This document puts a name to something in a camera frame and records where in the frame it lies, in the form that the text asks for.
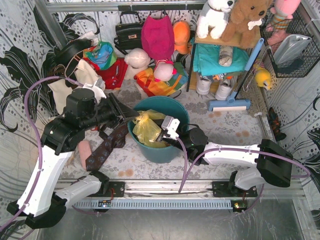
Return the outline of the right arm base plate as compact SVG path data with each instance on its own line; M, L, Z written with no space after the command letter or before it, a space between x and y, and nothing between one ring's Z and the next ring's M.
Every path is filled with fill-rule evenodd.
M232 197L257 197L258 193L254 187L243 190L235 186L234 183L228 181L213 181L212 192L216 198L232 198Z

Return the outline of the yellow trash bag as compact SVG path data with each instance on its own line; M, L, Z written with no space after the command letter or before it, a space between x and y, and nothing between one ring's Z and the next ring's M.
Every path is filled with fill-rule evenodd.
M155 122L155 120L163 121L166 115L153 109L140 110L138 113L139 116L133 120L135 126L132 130L138 141L150 148L160 149L167 147L163 141L156 141L162 129Z

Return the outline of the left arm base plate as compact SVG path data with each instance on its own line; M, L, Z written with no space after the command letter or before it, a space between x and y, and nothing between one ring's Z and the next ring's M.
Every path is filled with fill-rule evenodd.
M103 183L99 194L102 197L122 198L125 194L125 182L109 181L108 183Z

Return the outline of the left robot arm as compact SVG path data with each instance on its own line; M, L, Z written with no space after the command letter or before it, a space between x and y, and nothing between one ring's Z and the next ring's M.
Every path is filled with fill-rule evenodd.
M66 98L64 115L50 121L40 139L42 153L23 195L7 206L12 215L25 217L31 229L55 226L67 209L90 195L111 193L109 177L98 169L62 190L55 190L61 171L85 132L104 125L116 135L139 113L122 104L113 93L96 100L93 90L76 88Z

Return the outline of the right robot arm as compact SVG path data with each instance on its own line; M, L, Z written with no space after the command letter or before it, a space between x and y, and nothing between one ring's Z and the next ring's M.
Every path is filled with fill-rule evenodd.
M221 145L209 142L203 130L194 127L176 133L163 129L155 141L164 141L178 149L185 149L187 159L196 161L196 165L222 163L247 167L230 178L231 185L241 190L264 183L280 188L291 185L292 163L280 157L292 160L293 156L269 139L247 146Z

